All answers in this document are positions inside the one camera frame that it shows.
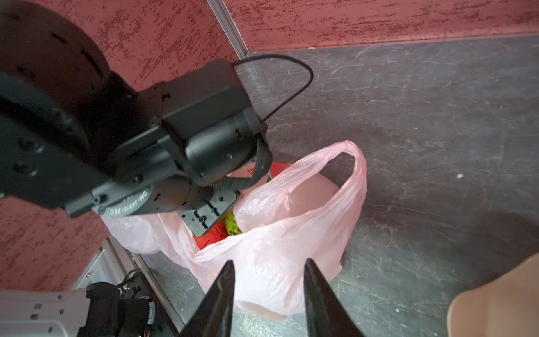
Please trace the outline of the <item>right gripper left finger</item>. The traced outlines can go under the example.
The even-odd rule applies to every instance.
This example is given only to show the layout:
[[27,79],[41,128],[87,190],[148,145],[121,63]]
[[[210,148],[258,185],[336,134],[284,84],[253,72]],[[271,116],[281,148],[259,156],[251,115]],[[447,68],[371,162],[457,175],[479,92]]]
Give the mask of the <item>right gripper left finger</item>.
[[229,337],[232,331],[235,269],[227,261],[180,336]]

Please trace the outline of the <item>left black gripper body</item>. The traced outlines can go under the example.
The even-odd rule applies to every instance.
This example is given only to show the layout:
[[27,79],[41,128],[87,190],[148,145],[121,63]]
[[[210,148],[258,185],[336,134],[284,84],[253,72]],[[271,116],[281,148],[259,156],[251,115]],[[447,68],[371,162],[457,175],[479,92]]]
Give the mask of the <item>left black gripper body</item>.
[[149,174],[136,174],[130,181],[108,182],[63,209],[70,218],[89,211],[106,218],[178,213],[192,234],[202,237],[226,217],[239,196],[233,190],[200,187],[180,175],[151,183]]

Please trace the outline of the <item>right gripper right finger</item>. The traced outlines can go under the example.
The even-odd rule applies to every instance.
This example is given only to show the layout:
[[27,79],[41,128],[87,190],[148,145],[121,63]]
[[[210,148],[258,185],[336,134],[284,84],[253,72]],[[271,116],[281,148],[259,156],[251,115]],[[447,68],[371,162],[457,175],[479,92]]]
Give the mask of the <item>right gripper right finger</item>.
[[311,258],[305,263],[303,288],[308,336],[364,337]]

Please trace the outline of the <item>pink translucent plastic bag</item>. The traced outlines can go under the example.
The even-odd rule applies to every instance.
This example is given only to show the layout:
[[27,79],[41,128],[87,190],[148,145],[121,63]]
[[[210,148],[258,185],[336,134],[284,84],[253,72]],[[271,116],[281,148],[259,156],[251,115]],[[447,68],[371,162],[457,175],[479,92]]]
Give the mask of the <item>pink translucent plastic bag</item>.
[[234,311],[285,320],[305,311],[303,270],[313,259],[326,279],[341,258],[367,192],[366,159],[346,140],[322,148],[247,193],[233,209],[240,234],[201,249],[177,213],[104,217],[136,254],[162,252],[208,291],[227,261],[235,268]]

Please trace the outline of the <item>pink faceted plastic bowl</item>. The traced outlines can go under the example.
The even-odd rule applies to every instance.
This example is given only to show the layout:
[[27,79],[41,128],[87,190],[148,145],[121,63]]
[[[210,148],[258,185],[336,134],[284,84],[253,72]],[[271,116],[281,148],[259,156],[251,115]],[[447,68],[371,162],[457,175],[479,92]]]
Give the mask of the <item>pink faceted plastic bowl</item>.
[[459,294],[449,307],[447,329],[449,336],[537,336],[538,254]]

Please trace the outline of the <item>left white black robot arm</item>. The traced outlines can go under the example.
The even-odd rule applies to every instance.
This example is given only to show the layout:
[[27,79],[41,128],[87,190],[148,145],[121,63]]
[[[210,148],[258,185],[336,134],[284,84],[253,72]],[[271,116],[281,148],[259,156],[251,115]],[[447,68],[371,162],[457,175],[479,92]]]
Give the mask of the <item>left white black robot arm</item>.
[[195,234],[239,198],[228,175],[265,149],[233,64],[144,91],[81,29],[1,3],[1,191],[70,218],[173,212]]

